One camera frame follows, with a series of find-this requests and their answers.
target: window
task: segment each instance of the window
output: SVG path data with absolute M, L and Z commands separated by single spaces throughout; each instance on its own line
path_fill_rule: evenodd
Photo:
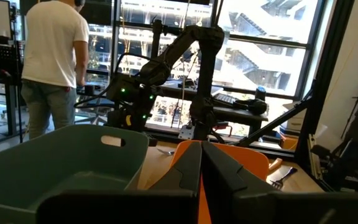
M 318 0 L 224 0 L 219 25 L 231 34 L 306 43 Z
M 160 52 L 159 55 L 165 50 L 166 46 L 171 44 L 176 39 L 176 36 L 167 34 L 161 35 L 160 38 Z M 130 52 L 137 55 L 143 55 L 146 57 L 151 56 L 152 51 L 153 32 L 144 29 L 131 29 L 131 28 L 119 28 L 119 39 L 117 45 L 117 57 L 120 57 L 124 52 Z M 179 79 L 184 75 L 189 75 L 190 78 L 198 78 L 198 72 L 200 70 L 200 60 L 195 55 L 190 57 L 192 52 L 197 52 L 199 49 L 198 43 L 194 43 L 180 58 L 172 69 L 172 79 Z M 142 68 L 144 64 L 148 62 L 147 59 L 143 59 L 135 56 L 125 56 L 119 65 L 119 71 L 122 73 L 135 75 Z
M 215 71 L 214 84 L 255 90 L 265 87 L 268 93 L 295 94 L 304 49 L 254 44 L 228 40 L 218 56 L 221 67 Z
M 153 116 L 147 123 L 180 129 L 190 120 L 190 105 L 190 101 L 159 96 L 151 111 Z
M 163 24 L 170 27 L 183 25 L 209 27 L 211 13 L 211 4 L 209 6 L 190 4 L 187 10 L 187 3 L 184 2 L 122 0 L 120 19 L 138 24 L 151 24 L 154 19 L 160 19 Z
M 110 56 L 112 27 L 89 25 L 92 37 L 89 48 L 93 58 L 89 66 L 108 71 L 111 60 L 117 60 L 124 52 L 149 57 L 153 41 L 150 25 L 154 19 L 160 19 L 169 27 L 211 26 L 213 4 L 190 4 L 188 9 L 187 6 L 185 2 L 175 1 L 121 0 L 120 7 L 114 9 L 119 11 L 119 22 L 113 27 L 118 35 L 113 40 L 117 44 L 117 55 Z M 317 33 L 314 28 L 318 27 L 316 19 L 321 15 L 316 9 L 322 6 L 322 0 L 225 0 L 219 26 L 226 39 L 216 57 L 213 85 L 223 86 L 227 94 L 241 99 L 253 98 L 252 91 L 263 86 L 269 96 L 266 98 L 269 121 L 279 117 L 284 112 L 282 105 L 299 99 L 302 92 L 303 84 L 299 83 L 304 82 L 307 74 L 305 60 L 310 58 Z M 161 35 L 158 54 L 175 38 L 170 34 Z M 198 43 L 194 43 L 179 58 L 173 66 L 171 79 L 188 75 L 197 81 L 201 55 L 192 53 L 198 50 Z M 119 72 L 135 75 L 147 62 L 143 58 L 125 56 Z M 190 105 L 190 101 L 158 97 L 148 123 L 180 128 L 189 121 Z M 232 135 L 248 135 L 246 125 L 231 126 Z M 229 134 L 229 129 L 218 132 Z
M 89 64 L 88 68 L 110 71 L 111 63 L 111 26 L 89 25 Z

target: fork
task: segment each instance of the fork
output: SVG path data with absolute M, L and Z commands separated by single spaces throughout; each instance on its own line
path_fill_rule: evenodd
M 271 181 L 272 186 L 275 187 L 276 189 L 280 190 L 284 186 L 284 180 L 287 177 L 291 176 L 292 174 L 296 173 L 297 171 L 298 171 L 297 168 L 291 167 L 291 169 L 282 178 L 280 178 L 280 180 Z
M 161 152 L 162 154 L 166 155 L 166 156 L 173 156 L 175 151 L 164 151 L 164 150 L 161 150 L 159 148 L 156 148 L 159 152 Z

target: man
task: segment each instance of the man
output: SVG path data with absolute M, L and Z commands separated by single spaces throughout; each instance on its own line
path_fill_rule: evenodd
M 84 3 L 41 2 L 27 13 L 22 96 L 30 139 L 45 133 L 51 114 L 55 129 L 74 124 L 76 86 L 85 85 L 88 66 L 88 23 L 79 14 Z

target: cable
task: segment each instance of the cable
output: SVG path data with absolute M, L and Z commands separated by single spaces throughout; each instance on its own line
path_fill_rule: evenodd
M 187 2 L 187 8 L 186 8 L 186 13 L 185 13 L 185 19 L 184 19 L 183 22 L 181 23 L 181 28 L 182 28 L 182 29 L 185 28 L 185 23 L 186 23 L 186 19 L 187 19 L 187 12 L 189 11 L 190 2 L 191 2 L 191 0 L 189 0 L 189 1 Z
M 173 67 L 172 69 L 175 69 L 175 68 L 179 67 L 180 65 L 182 65 L 183 62 L 185 62 L 185 60 L 191 58 L 194 54 L 195 54 L 195 53 L 191 53 L 187 58 L 183 59 L 182 62 L 180 62 L 177 66 Z
M 222 6 L 223 6 L 223 0 L 221 0 L 221 2 L 220 2 L 218 13 L 216 14 L 216 22 L 215 22 L 216 27 L 218 26 L 219 17 L 221 16 Z
M 182 86 L 181 86 L 182 100 L 181 100 L 180 117 L 181 117 L 181 112 L 182 112 L 182 109 L 183 109 L 183 100 L 184 100 L 184 98 L 185 98 L 185 82 L 186 82 L 187 77 L 189 77 L 191 70 L 193 69 L 193 65 L 195 64 L 196 59 L 197 59 L 197 57 L 194 58 L 193 63 L 191 64 L 191 67 L 190 67 L 190 70 L 189 70 L 187 76 L 183 78 L 183 83 L 182 83 Z M 178 109 L 178 106 L 179 106 L 179 99 L 180 99 L 180 96 L 178 97 L 177 105 L 176 105 L 175 109 L 173 110 L 171 128 L 172 128 L 172 126 L 173 126 L 173 119 L 175 118 L 175 115 L 176 115 L 176 113 L 177 113 L 177 109 Z

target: orange panel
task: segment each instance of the orange panel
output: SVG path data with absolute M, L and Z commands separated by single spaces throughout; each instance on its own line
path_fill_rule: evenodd
M 183 155 L 183 153 L 187 150 L 189 145 L 193 142 L 195 141 L 183 141 L 178 145 L 170 166 L 174 165 L 177 162 L 177 160 L 181 157 L 181 155 Z M 242 164 L 243 167 L 247 169 L 249 172 L 253 173 L 255 176 L 261 178 L 262 180 L 266 180 L 267 175 L 269 173 L 269 160 L 265 155 L 243 147 L 228 146 L 225 144 L 218 144 L 218 143 L 214 143 L 214 145 L 218 147 L 220 150 L 229 154 L 231 157 L 233 157 L 233 159 L 235 159 L 238 163 Z M 198 223 L 199 224 L 211 223 L 202 177 L 201 177 Z

